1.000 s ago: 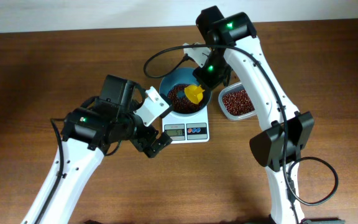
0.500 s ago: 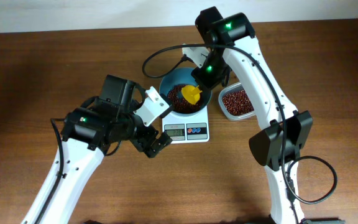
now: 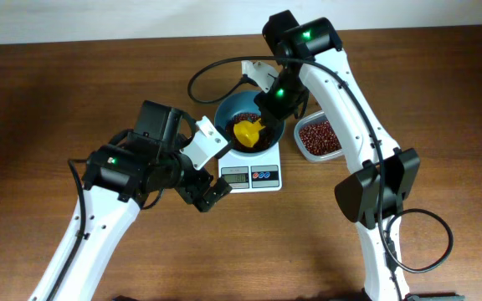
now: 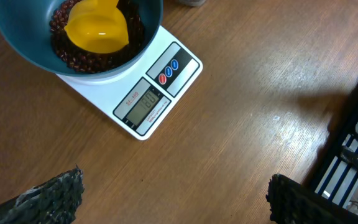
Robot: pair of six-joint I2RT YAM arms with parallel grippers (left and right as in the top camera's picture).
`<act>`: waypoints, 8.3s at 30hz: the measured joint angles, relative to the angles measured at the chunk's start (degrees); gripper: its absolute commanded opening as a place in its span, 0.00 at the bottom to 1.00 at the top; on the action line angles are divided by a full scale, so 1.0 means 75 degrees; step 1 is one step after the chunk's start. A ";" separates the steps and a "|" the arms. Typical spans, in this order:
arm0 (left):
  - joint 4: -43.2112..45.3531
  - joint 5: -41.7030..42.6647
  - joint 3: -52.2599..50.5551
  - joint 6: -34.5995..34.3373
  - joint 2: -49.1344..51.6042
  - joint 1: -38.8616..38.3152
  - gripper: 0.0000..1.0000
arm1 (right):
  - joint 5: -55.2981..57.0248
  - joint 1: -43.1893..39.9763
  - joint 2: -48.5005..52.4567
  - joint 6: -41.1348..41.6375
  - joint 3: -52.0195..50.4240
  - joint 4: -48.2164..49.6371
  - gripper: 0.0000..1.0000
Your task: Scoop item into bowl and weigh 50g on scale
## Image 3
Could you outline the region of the clear plastic bean container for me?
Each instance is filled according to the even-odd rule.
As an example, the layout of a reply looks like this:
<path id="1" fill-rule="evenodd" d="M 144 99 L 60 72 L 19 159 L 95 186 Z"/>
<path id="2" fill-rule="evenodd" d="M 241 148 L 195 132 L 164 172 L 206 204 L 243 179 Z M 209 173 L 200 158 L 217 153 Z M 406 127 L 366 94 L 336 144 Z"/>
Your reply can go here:
<path id="1" fill-rule="evenodd" d="M 309 162 L 320 163 L 344 155 L 337 135 L 322 110 L 301 119 L 295 126 L 294 138 Z"/>

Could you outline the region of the blue plastic bowl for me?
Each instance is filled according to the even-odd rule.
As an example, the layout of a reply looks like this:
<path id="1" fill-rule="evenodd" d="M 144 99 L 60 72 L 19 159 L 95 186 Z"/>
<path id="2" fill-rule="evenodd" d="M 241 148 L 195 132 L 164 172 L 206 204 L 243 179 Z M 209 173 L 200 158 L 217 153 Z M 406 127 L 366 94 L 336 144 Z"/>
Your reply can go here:
<path id="1" fill-rule="evenodd" d="M 233 133 L 233 126 L 243 120 L 256 121 L 261 118 L 261 112 L 254 103 L 257 91 L 247 90 L 232 94 L 227 97 L 217 108 L 214 117 L 215 127 L 223 128 L 233 139 L 233 153 L 247 156 L 262 155 L 272 146 L 275 146 L 285 132 L 285 123 L 274 128 L 265 127 L 259 133 L 259 140 L 253 147 L 241 144 Z"/>

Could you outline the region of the red adzuki beans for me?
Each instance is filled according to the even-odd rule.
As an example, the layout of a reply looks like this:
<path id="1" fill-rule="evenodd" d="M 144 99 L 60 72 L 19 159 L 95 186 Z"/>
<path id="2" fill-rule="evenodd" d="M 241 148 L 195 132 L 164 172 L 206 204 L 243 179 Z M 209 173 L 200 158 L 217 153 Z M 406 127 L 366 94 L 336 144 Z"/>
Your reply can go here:
<path id="1" fill-rule="evenodd" d="M 254 113 L 240 113 L 235 115 L 232 120 L 227 123 L 226 131 L 233 137 L 234 149 L 246 153 L 256 153 L 269 149 L 274 144 L 276 131 L 265 128 L 259 134 L 259 140 L 254 147 L 247 147 L 241 144 L 233 133 L 233 127 L 244 120 L 256 121 L 259 115 Z M 331 152 L 338 151 L 341 144 L 331 128 L 329 121 L 315 123 L 313 125 L 305 125 L 299 130 L 299 137 L 304 147 L 310 154 L 315 156 L 323 156 Z"/>

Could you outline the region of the yellow plastic measuring scoop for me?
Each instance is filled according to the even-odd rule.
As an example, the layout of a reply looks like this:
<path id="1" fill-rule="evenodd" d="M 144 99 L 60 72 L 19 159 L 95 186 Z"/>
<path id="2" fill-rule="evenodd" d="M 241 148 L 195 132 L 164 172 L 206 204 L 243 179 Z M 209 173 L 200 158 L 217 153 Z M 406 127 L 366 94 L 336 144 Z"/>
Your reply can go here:
<path id="1" fill-rule="evenodd" d="M 235 143 L 242 147 L 253 148 L 260 141 L 260 131 L 264 128 L 260 118 L 235 122 L 233 124 Z"/>

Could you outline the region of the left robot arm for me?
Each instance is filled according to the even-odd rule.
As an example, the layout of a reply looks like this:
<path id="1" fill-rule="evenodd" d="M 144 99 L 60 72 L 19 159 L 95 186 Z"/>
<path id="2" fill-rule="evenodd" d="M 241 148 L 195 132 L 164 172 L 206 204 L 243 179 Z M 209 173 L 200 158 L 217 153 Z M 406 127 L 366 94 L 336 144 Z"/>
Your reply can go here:
<path id="1" fill-rule="evenodd" d="M 208 212 L 231 186 L 215 179 L 205 165 L 233 147 L 228 133 L 207 118 L 144 101 L 136 125 L 119 134 L 83 162 L 68 165 L 78 200 L 68 228 L 32 300 L 90 300 L 116 246 L 151 193 L 173 189 L 189 205 Z"/>

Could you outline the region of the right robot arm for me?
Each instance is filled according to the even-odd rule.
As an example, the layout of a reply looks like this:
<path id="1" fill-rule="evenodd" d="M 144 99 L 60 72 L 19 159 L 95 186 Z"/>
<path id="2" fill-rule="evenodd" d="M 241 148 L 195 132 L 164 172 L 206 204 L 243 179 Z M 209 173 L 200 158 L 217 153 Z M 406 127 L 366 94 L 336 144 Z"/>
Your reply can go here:
<path id="1" fill-rule="evenodd" d="M 334 189 L 343 215 L 357 230 L 365 264 L 367 300 L 458 300 L 455 293 L 411 293 L 401 261 L 399 227 L 408 210 L 418 153 L 402 149 L 387 133 L 363 96 L 337 31 L 327 18 L 299 24 L 289 10 L 269 17 L 262 30 L 282 65 L 255 103 L 267 126 L 297 115 L 313 96 L 341 144 L 350 175 Z"/>

